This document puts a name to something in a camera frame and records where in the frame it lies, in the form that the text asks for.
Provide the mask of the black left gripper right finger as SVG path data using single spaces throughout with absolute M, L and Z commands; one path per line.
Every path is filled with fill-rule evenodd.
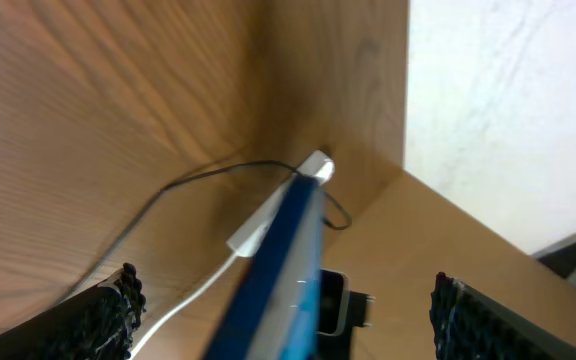
M 576 360 L 576 347 L 440 272 L 430 322 L 440 360 Z

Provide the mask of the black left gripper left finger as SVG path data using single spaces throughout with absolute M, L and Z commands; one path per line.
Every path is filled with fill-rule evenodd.
M 0 360 L 125 360 L 146 297 L 136 268 L 108 278 L 0 334 Z

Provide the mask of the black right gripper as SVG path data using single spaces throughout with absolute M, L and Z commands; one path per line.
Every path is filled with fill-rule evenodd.
M 351 291 L 345 274 L 320 271 L 319 320 L 315 360 L 350 360 L 355 328 L 369 326 L 368 315 L 375 297 Z

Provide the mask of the blue Galaxy smartphone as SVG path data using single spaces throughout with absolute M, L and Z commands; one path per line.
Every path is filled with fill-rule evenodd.
M 316 350 L 323 198 L 312 177 L 297 176 L 203 357 L 308 359 Z

